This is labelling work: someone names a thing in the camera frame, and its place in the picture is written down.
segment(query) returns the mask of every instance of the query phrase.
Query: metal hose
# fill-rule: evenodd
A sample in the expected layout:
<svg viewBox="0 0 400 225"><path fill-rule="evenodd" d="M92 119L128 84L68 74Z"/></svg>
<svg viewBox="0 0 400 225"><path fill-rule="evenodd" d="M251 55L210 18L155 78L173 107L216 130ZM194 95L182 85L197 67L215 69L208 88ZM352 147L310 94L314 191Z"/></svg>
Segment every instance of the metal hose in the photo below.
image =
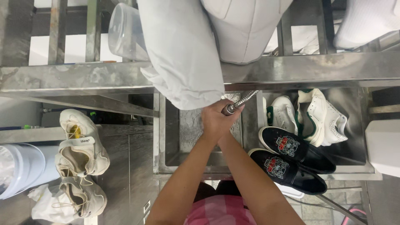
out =
<svg viewBox="0 0 400 225"><path fill-rule="evenodd" d="M230 116L230 115L234 114L238 108L240 108L242 105L244 105L250 98L252 98L258 92L259 92L258 90L252 90L249 93L247 93L243 98L241 98L239 101L235 102L234 104L226 105L222 110L222 114L224 114L225 116Z"/></svg>

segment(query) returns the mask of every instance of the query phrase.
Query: black slip-on shoe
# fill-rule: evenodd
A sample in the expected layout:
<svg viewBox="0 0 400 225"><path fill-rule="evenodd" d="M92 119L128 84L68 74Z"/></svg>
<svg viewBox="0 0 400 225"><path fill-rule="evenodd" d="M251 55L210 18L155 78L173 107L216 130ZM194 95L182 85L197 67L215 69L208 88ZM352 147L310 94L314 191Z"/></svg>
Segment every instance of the black slip-on shoe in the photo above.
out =
<svg viewBox="0 0 400 225"><path fill-rule="evenodd" d="M317 147L284 129L263 127L258 132L258 139L268 150L317 174L330 174L336 170L336 165Z"/></svg>
<svg viewBox="0 0 400 225"><path fill-rule="evenodd" d="M252 149L248 152L273 182L288 186L308 195L323 194L327 190L325 181L317 174L299 167L266 149Z"/></svg>

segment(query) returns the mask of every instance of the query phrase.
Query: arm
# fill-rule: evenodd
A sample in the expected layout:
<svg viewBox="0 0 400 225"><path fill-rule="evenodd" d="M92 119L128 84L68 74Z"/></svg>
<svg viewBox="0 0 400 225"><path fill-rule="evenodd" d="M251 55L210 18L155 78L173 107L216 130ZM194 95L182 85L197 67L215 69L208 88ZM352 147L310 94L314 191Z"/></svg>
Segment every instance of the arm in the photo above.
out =
<svg viewBox="0 0 400 225"><path fill-rule="evenodd" d="M257 224L304 224L279 188L246 154L231 133L226 133L218 145Z"/></svg>
<svg viewBox="0 0 400 225"><path fill-rule="evenodd" d="M242 109L226 117L221 113L222 108L232 101L221 100L202 111L204 126L203 135L189 153L186 160L178 167L164 188L147 218L146 224L169 225L183 224L190 213L197 188L199 186L208 158L218 140L239 118Z"/></svg>

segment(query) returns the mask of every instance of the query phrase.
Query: pink shirt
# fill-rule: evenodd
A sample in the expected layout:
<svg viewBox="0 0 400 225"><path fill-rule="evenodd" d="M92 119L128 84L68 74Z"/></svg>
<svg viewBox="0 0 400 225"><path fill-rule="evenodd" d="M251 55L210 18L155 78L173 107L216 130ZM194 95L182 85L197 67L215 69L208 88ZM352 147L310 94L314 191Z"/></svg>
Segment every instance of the pink shirt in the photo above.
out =
<svg viewBox="0 0 400 225"><path fill-rule="evenodd" d="M240 196L215 195L193 203L184 225L255 225L245 205Z"/></svg>

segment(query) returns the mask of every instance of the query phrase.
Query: white bucket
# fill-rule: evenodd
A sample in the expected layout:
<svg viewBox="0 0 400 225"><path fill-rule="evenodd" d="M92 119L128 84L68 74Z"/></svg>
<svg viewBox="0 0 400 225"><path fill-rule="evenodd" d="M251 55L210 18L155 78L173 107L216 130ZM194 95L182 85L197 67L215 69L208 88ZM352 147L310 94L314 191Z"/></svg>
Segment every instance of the white bucket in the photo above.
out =
<svg viewBox="0 0 400 225"><path fill-rule="evenodd" d="M7 189L0 195L6 199L24 190L60 177L56 170L54 157L58 146L34 146L26 143L4 144L11 153L15 168L14 178Z"/></svg>

